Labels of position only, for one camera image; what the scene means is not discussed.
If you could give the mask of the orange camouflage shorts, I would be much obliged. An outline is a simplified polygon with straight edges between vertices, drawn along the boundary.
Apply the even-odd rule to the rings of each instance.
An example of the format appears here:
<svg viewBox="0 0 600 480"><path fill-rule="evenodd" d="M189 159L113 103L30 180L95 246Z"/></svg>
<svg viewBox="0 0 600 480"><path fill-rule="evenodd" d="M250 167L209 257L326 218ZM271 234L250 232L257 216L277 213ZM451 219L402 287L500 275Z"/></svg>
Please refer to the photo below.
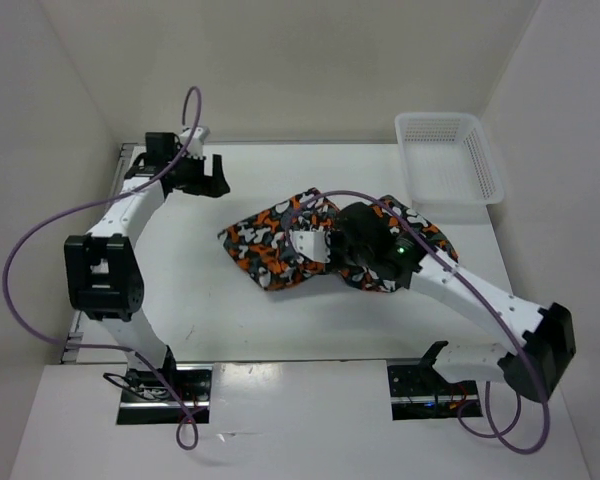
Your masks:
<svg viewBox="0 0 600 480"><path fill-rule="evenodd" d="M316 188L298 193L222 230L223 248L249 277L265 291L291 288L317 276L337 274L350 287L393 293L410 285L420 261L432 251L452 260L458 255L442 231L415 210L391 195L364 203L382 216L395 243L384 267L317 263L299 255L291 245L291 232L334 228L338 208Z"/></svg>

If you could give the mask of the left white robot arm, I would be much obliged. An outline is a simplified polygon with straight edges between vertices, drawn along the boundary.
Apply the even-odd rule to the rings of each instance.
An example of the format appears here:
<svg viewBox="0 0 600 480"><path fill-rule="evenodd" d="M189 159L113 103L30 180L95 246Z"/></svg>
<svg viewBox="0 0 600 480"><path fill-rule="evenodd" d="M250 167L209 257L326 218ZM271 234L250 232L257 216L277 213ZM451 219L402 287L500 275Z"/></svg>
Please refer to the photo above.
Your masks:
<svg viewBox="0 0 600 480"><path fill-rule="evenodd" d="M142 310L145 284L134 247L173 191L209 198L230 192L220 155L212 156L212 172L204 173L208 135L206 127L179 135L146 133L145 151L124 174L121 198L86 234L72 235L64 243L71 305L109 332L124 349L130 369L147 372L143 385L160 400L176 394L180 376L171 349Z"/></svg>

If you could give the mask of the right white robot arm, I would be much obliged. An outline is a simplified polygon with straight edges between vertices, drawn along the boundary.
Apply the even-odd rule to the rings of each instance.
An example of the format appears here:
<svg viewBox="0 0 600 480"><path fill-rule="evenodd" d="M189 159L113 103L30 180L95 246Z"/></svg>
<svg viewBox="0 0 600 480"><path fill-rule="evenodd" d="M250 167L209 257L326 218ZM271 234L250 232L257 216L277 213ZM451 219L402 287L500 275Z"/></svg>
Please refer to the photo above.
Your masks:
<svg viewBox="0 0 600 480"><path fill-rule="evenodd" d="M505 383L536 403L551 398L576 353L571 312L510 294L459 265L438 227L392 202L361 202L335 217L334 258L365 267L383 285L425 295L487 332L494 344L435 343L418 370L420 385L440 393L465 380Z"/></svg>

